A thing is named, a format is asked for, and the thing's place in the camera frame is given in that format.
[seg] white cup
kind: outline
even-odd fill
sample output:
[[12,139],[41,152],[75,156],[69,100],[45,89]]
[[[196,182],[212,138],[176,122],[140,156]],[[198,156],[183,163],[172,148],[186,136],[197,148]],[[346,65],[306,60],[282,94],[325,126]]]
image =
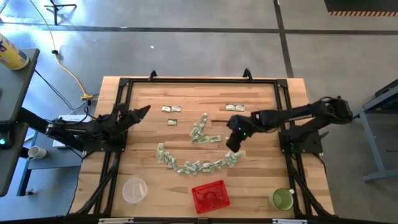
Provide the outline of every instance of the white cup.
[[33,146],[27,151],[27,159],[43,159],[46,154],[47,151],[45,149],[42,149],[39,146]]

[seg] tripod base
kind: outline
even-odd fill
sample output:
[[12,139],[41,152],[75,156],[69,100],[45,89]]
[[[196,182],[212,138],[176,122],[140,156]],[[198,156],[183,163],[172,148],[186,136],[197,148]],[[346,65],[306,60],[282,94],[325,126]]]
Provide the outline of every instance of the tripod base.
[[50,0],[50,2],[51,2],[51,6],[44,6],[44,7],[52,7],[52,9],[54,10],[53,11],[53,13],[54,13],[54,25],[58,25],[58,22],[57,22],[57,14],[58,14],[58,11],[59,10],[61,10],[63,7],[67,7],[67,6],[74,6],[74,7],[77,7],[77,5],[76,4],[61,4],[61,5],[57,5],[57,4],[55,4],[52,0]]

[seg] clear plastic cup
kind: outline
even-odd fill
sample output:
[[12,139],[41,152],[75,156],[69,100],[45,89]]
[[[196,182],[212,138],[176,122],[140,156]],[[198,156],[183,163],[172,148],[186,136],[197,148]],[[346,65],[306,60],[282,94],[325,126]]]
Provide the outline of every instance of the clear plastic cup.
[[123,198],[129,203],[139,203],[147,196],[148,188],[140,178],[131,178],[123,186]]

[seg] plastic cup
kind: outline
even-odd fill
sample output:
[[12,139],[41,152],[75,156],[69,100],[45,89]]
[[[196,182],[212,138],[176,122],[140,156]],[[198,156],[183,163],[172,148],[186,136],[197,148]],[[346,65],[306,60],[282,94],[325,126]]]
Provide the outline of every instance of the plastic cup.
[[290,189],[277,189],[269,195],[269,203],[274,209],[289,210],[293,207],[294,190]]
[[140,178],[131,178],[123,186],[123,198],[132,204],[139,203],[147,196],[148,188]]

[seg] yellow cable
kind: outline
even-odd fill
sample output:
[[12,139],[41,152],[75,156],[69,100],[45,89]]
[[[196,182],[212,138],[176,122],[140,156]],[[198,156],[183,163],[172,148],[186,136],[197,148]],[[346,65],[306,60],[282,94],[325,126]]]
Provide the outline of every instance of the yellow cable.
[[[43,16],[42,13],[37,9],[37,7],[36,7],[35,4],[32,2],[32,0],[29,0],[29,1],[30,1],[30,3],[32,3],[32,5],[35,7],[36,11],[40,14],[40,16],[42,17],[42,19],[43,19],[44,22],[45,22],[45,25],[46,25],[47,28],[49,29],[50,35],[51,35],[51,39],[52,39],[52,45],[53,45],[53,47],[54,47],[54,50],[56,51],[54,37],[53,37],[52,32],[51,32],[51,30],[50,30],[49,24],[48,24],[47,21],[44,19],[44,16]],[[58,57],[57,57],[57,54],[58,54],[58,51],[56,51],[56,53],[55,53],[54,55],[55,55],[55,60],[57,61],[57,63],[59,64],[59,66],[60,66],[62,69],[64,69],[67,73],[69,73],[69,75],[71,75],[71,76],[76,80],[77,84],[79,84],[79,86],[80,86],[80,88],[81,88],[81,91],[83,92],[83,96],[82,96],[80,99],[81,99],[81,100],[90,100],[90,99],[93,99],[94,96],[93,96],[93,95],[89,95],[89,94],[86,93],[86,91],[85,91],[85,89],[83,88],[83,85],[80,83],[79,79],[78,79],[71,71],[69,71],[67,68],[65,68],[64,66],[61,65],[61,63],[60,63],[60,61],[59,61],[59,59],[58,59]]]

